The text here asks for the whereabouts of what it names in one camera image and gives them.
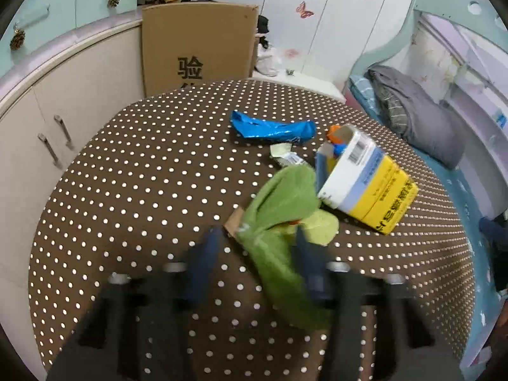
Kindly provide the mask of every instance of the small packet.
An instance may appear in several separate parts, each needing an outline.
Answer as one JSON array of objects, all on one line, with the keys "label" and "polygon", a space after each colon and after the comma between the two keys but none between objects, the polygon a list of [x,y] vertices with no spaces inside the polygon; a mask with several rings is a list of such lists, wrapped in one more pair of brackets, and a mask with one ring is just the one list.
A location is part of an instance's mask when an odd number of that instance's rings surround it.
[{"label": "small packet", "polygon": [[277,163],[283,168],[296,164],[308,164],[295,152],[291,151],[291,146],[293,146],[291,143],[277,143],[276,145],[271,145],[271,158],[275,159]]}]

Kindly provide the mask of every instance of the brown tablecloth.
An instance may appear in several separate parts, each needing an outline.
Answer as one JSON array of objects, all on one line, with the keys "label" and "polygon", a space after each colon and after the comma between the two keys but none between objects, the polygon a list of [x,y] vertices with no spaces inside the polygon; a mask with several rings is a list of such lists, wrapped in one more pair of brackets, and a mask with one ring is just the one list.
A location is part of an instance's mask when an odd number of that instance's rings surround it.
[{"label": "brown tablecloth", "polygon": [[[245,80],[187,87],[126,107],[64,173],[30,256],[30,310],[45,368],[111,273],[139,276],[178,258],[208,225],[245,207],[278,169],[268,147],[237,137],[229,123],[233,110],[315,121],[316,137],[295,148],[311,163],[331,124],[352,123],[411,174],[420,192],[393,233],[380,236],[336,212],[340,230],[329,249],[365,274],[405,276],[461,357],[474,305],[471,253],[439,179],[410,146],[363,113],[306,90]],[[326,331],[289,326],[264,296],[246,253],[232,240],[225,245],[208,300],[189,316],[197,379],[316,379]],[[365,308],[362,317],[359,379],[367,380],[375,311]],[[149,359],[144,364],[149,368]]]}]

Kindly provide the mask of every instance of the blue plastic wrapper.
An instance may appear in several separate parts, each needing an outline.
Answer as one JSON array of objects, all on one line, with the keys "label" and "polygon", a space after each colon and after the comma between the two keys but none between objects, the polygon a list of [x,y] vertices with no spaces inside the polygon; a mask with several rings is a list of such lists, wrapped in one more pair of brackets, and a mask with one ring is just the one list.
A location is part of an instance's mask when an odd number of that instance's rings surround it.
[{"label": "blue plastic wrapper", "polygon": [[253,119],[244,113],[233,111],[231,124],[244,138],[268,139],[274,142],[306,142],[316,134],[313,121],[280,123]]}]

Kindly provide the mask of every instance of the gray blanket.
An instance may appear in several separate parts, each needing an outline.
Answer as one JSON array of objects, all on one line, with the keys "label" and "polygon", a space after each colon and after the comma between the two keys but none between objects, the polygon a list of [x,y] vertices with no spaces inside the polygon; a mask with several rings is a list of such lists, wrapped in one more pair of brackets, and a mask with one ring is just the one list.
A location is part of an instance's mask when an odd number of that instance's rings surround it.
[{"label": "gray blanket", "polygon": [[[465,148],[465,135],[458,117],[451,110],[434,103],[422,86],[395,68],[378,65],[370,68],[369,73],[374,80],[374,91],[386,110],[390,129],[449,169],[455,168]],[[390,101],[387,91],[397,101]],[[397,119],[391,121],[390,110],[393,109],[389,108],[394,104],[397,108],[404,108],[406,127]]]}]

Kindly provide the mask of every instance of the butterfly sticker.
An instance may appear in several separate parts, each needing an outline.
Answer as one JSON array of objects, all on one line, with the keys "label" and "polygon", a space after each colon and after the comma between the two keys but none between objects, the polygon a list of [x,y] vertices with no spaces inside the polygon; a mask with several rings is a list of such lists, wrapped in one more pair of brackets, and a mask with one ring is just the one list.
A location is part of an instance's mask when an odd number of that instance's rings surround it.
[{"label": "butterfly sticker", "polygon": [[302,3],[296,7],[296,12],[300,13],[301,18],[307,18],[314,15],[313,12],[305,9],[305,1],[302,1]]}]

